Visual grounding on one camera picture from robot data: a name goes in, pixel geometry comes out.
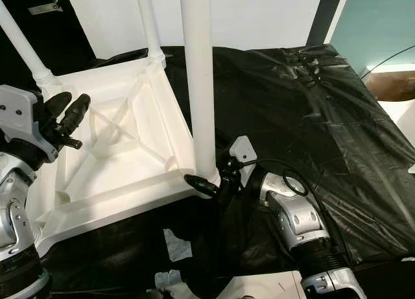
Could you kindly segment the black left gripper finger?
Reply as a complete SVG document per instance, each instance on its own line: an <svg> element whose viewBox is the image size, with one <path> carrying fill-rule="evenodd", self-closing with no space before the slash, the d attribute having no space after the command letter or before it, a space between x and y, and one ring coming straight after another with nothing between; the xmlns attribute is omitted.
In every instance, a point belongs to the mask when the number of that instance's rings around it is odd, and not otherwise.
<svg viewBox="0 0 415 299"><path fill-rule="evenodd" d="M80 126L86 116L89 104L91 104L89 95L80 95L77 100L69 104L62 119L63 135L71 135Z"/></svg>
<svg viewBox="0 0 415 299"><path fill-rule="evenodd" d="M72 94L70 92L60 92L56 95L53 95L51 98L44 102L43 106L43 116L42 121L50 124L62 124L61 121L58 120L62 113L69 106L72 100Z"/></svg>

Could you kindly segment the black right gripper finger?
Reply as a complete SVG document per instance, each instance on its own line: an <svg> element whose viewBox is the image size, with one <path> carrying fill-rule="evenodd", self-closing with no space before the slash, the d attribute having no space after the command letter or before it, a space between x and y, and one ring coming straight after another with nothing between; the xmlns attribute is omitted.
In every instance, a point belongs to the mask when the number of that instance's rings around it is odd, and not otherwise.
<svg viewBox="0 0 415 299"><path fill-rule="evenodd" d="M193 174L185 174L184 180L189 186L200 193L200 197L215 197L219 193L219 187L211 183L207 178Z"/></svg>

